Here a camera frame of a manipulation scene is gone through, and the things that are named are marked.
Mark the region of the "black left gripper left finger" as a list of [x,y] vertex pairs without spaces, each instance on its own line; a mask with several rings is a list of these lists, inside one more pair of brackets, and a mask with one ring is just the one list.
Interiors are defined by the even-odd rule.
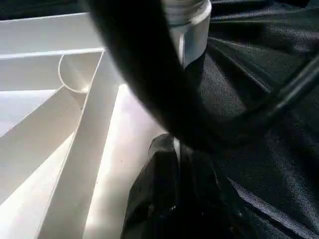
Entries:
[[173,136],[161,134],[152,140],[148,160],[130,189],[121,238],[177,238],[178,187]]

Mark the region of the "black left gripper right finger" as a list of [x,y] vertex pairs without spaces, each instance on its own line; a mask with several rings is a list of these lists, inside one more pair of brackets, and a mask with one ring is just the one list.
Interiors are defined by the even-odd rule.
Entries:
[[252,217],[215,160],[180,148],[181,202],[191,214],[192,233],[203,239],[256,239]]

